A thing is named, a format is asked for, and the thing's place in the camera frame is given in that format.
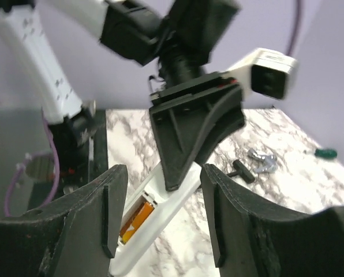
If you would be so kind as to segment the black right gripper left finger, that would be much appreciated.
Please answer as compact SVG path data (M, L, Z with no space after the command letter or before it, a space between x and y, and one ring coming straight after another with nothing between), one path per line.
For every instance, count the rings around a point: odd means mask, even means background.
M127 185L118 164L45 207L0 219L0 276L107 276Z

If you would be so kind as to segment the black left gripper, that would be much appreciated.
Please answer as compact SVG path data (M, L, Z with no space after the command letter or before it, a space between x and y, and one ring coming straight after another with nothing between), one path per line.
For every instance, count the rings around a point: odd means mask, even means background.
M239 82L213 72L151 94L151 126L167 191L177 190L193 162L245 125Z

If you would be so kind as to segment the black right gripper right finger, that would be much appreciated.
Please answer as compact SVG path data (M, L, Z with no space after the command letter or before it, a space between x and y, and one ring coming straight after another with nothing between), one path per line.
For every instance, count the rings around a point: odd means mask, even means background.
M202 188L221 276L344 276L344 206L294 211L212 164L202 168Z

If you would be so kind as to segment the white remote control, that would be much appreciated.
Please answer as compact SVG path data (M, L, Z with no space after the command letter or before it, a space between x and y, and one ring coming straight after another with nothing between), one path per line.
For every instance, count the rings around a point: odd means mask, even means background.
M173 192L167 192L164 187L162 166L161 164L155 166L143 183L127 199L121 228L131 213L132 207L141 199L149 201L155 209L127 244L123 244L118 237L116 254L110 261L109 275L125 276L128 274L186 200L200 186L200 172L201 166L192 163L180 188Z

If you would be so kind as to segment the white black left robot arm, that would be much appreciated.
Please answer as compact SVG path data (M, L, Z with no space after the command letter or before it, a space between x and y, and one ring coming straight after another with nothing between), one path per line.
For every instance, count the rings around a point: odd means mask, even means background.
M204 70L239 3L174 1L164 17L140 1L53 1L53 6L120 57L141 66L157 61L164 88L151 94L149 115L165 188L179 189L192 163L214 148L221 116L241 107L237 81ZM36 2L0 1L0 35L41 97L61 165L72 167L96 132L95 120L67 81Z

